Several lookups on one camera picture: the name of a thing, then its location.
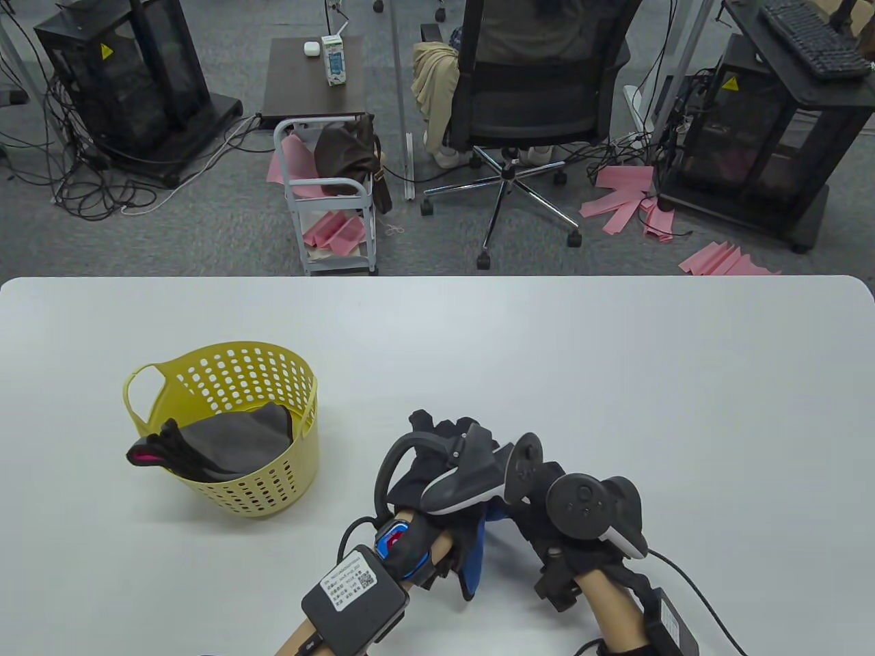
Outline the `person's right hand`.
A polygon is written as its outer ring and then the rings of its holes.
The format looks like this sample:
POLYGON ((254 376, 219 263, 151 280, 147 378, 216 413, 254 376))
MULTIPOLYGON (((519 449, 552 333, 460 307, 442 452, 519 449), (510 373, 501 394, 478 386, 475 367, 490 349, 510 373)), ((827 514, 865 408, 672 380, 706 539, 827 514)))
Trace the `person's right hand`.
POLYGON ((641 497, 629 479, 567 473, 551 461, 525 482, 509 514, 543 563, 541 587, 572 588, 577 577, 648 555, 641 497))

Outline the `person's left hand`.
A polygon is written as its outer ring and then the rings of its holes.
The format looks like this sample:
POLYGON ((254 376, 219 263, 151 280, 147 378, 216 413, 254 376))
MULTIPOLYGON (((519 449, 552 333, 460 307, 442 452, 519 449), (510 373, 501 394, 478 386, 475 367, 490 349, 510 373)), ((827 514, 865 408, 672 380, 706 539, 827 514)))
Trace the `person's left hand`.
MULTIPOLYGON (((428 433, 450 445, 475 423, 472 418, 459 418, 456 421, 443 420, 435 424, 431 414, 424 409, 413 412, 409 421, 413 431, 428 433)), ((388 505, 397 512, 421 512, 421 497, 427 485, 450 469, 447 456, 438 451, 421 447, 414 450, 415 456, 409 471, 386 495, 388 505)), ((427 515, 426 519, 431 525, 450 535, 454 549, 466 554, 482 543, 481 530, 485 528, 485 522, 500 521, 506 516, 507 507, 503 501, 488 500, 449 515, 427 515)))

